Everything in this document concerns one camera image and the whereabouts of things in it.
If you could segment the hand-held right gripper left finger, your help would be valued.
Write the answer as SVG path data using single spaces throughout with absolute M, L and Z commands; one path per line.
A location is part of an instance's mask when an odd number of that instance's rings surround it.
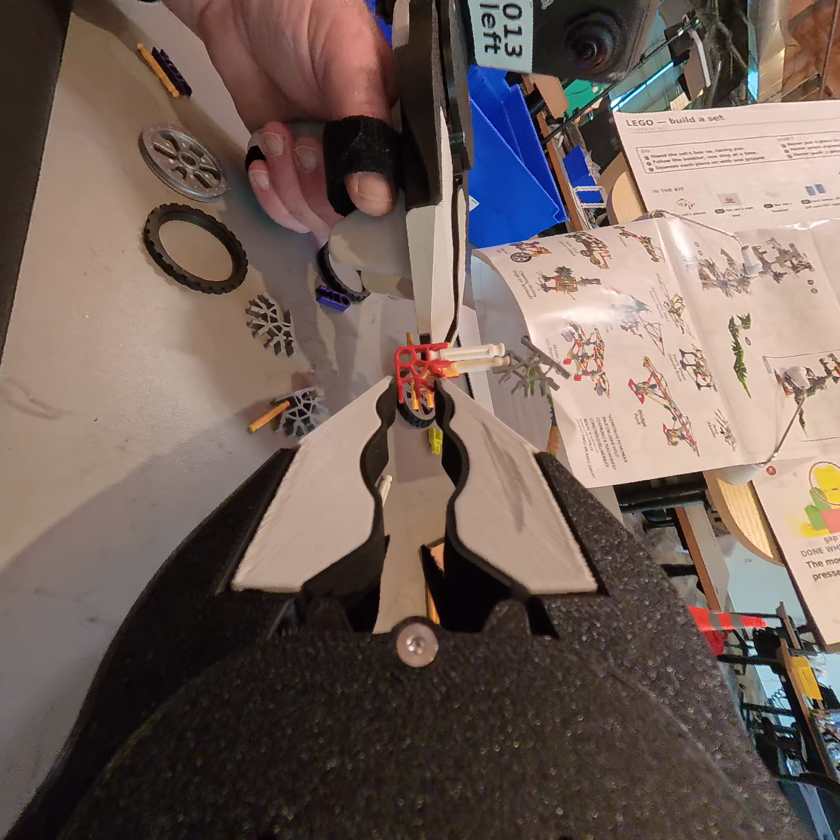
M 389 462 L 388 430 L 397 388 L 385 377 L 304 437 L 232 580 L 237 591 L 297 593 L 336 563 L 354 557 L 372 571 L 352 570 L 327 592 L 351 594 L 379 583 L 385 549 L 378 486 Z

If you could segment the small black tyre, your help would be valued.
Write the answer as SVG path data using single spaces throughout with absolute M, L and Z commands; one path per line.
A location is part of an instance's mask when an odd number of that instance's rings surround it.
M 318 270 L 324 284 L 345 298 L 351 305 L 362 303 L 371 294 L 371 291 L 362 286 L 361 290 L 347 286 L 336 273 L 330 258 L 329 245 L 323 245 L 317 253 Z

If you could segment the grey snowflake connector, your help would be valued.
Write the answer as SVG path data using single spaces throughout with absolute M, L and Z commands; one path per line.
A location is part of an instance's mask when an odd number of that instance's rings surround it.
M 317 386 L 275 397 L 270 402 L 272 407 L 283 402 L 289 402 L 289 407 L 272 421 L 274 431 L 294 439 L 304 438 L 310 434 L 327 414 L 322 398 L 323 391 Z

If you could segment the building instruction sheet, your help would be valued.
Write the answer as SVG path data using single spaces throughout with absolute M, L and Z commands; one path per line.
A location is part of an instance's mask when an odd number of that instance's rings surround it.
M 838 444 L 838 220 L 736 234 L 664 211 L 477 249 L 559 373 L 572 474 L 614 486 Z

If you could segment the person's left hand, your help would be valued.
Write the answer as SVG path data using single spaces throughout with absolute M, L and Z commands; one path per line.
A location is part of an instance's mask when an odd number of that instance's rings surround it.
M 341 219 L 327 193 L 319 136 L 300 123 L 391 123 L 392 50 L 364 2 L 164 1 L 202 40 L 259 150 L 248 179 L 278 225 L 321 243 Z

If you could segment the black perforated board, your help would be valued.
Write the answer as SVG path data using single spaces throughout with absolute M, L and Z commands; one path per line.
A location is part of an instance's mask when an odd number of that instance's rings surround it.
M 71 1 L 1 2 L 1 346 L 39 181 Z

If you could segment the grey wheel hub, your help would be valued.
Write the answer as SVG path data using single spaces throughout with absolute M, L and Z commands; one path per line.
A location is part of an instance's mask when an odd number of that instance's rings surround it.
M 222 163 L 202 141 L 170 124 L 145 129 L 139 149 L 150 170 L 174 192 L 210 203 L 228 191 Z

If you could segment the orange traffic cone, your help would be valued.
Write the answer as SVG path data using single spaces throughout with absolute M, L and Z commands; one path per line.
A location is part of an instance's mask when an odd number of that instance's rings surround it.
M 759 617 L 739 613 L 714 612 L 707 608 L 688 605 L 688 612 L 694 618 L 699 631 L 707 640 L 711 653 L 717 657 L 725 652 L 725 642 L 730 632 L 746 629 L 767 628 L 767 622 Z

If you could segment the white task instruction board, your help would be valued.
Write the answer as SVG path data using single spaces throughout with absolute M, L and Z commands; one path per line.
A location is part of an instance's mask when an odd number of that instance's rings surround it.
M 616 115 L 814 634 L 838 652 L 838 101 Z

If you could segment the short purple rod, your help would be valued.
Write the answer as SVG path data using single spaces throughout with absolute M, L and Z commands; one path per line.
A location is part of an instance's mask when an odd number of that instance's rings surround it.
M 151 55 L 155 65 L 163 72 L 164 78 L 168 80 L 177 95 L 190 98 L 193 89 L 168 54 L 162 49 L 153 47 Z

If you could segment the black rubber tyre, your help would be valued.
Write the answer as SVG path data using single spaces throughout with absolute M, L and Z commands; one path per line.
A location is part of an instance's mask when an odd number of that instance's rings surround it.
M 198 276 L 171 256 L 162 243 L 161 229 L 173 222 L 184 222 L 201 228 L 225 248 L 231 264 L 231 270 L 225 280 L 210 280 Z M 142 241 L 154 263 L 169 278 L 192 291 L 207 295 L 228 294 L 242 286 L 248 274 L 249 261 L 238 238 L 215 216 L 194 206 L 166 203 L 152 209 L 143 226 Z

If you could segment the blue plastic bin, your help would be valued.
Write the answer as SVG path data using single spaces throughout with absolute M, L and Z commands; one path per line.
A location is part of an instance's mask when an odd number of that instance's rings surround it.
M 522 90 L 503 70 L 468 73 L 475 162 L 469 173 L 469 240 L 478 248 L 529 239 L 568 214 Z

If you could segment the red connector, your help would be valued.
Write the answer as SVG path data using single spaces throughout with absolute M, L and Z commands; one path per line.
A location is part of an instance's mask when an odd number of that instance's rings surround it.
M 412 408 L 417 410 L 422 404 L 427 408 L 435 407 L 436 382 L 457 375 L 441 355 L 449 348 L 449 343 L 407 344 L 395 352 L 395 379 L 400 404 L 406 401 L 407 387 Z

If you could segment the white book stand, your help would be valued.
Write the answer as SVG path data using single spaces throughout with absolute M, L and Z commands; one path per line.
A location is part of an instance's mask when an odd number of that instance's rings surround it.
M 656 218 L 735 437 L 720 478 L 838 444 L 838 220 L 726 233 Z

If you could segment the dark snowflake connector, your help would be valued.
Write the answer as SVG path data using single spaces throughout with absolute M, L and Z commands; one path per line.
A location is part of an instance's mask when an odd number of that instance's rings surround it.
M 297 351 L 291 312 L 265 292 L 249 300 L 246 326 L 254 339 L 275 356 L 293 357 Z

